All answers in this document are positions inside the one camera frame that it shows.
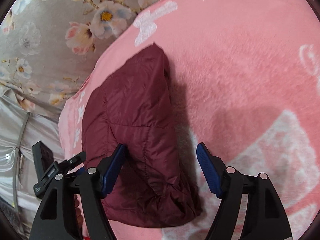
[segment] gray satin fabric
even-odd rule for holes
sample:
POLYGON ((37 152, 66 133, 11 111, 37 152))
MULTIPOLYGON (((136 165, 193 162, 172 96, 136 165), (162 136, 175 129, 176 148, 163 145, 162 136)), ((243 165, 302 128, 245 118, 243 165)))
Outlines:
MULTIPOLYGON (((26 114, 27 112, 18 105, 12 90, 7 90, 0 97, 0 196, 11 205, 14 200, 12 176, 17 152, 15 149, 26 114)), ((37 176, 32 155, 32 146, 40 140, 53 151, 55 160, 61 162, 64 159, 58 123, 50 118, 31 114, 20 144, 23 161, 17 179, 20 218, 27 231, 40 204, 33 192, 37 176)))

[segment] gray strap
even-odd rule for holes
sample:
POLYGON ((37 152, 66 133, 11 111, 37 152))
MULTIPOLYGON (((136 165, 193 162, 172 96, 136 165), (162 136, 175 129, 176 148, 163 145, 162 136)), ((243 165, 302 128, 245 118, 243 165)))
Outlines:
POLYGON ((27 112, 20 130, 20 134, 19 134, 19 138, 15 147, 15 150, 14 150, 14 163, 13 163, 13 174, 12 174, 13 204, 19 219, 20 219, 20 216, 19 216, 18 197, 17 197, 17 177, 20 176, 20 161, 23 162, 23 158, 24 158, 20 152, 20 146, 21 146, 23 133, 28 123, 29 117, 30 117, 30 112, 27 112))

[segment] white butterfly print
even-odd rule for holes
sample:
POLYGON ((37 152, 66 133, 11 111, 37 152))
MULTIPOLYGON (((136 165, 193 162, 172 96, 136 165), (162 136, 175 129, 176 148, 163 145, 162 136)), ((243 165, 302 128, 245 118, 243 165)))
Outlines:
POLYGON ((173 1, 168 1, 153 13, 149 10, 138 16, 133 22, 133 26, 140 28, 140 32, 134 41, 134 45, 138 47, 140 44, 145 42, 150 36, 156 32, 157 25, 153 22, 154 20, 176 11, 178 9, 178 4, 173 1))

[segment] yellow flower center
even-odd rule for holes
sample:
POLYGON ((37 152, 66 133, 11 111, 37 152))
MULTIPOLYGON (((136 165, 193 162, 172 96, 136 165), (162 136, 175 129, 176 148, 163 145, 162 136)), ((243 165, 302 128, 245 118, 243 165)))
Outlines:
POLYGON ((109 12, 102 12, 100 14, 100 20, 103 22, 108 22, 112 19, 112 14, 109 12))

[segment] quilted fabric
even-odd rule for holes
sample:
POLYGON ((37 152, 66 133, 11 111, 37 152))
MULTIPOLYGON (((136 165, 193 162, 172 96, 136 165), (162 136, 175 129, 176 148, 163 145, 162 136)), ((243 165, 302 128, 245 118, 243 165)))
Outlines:
POLYGON ((172 227, 201 213, 196 188, 179 164, 169 97, 169 63, 155 44, 109 76, 88 101, 82 121, 87 168, 129 149, 113 192, 103 201, 110 220, 172 227))

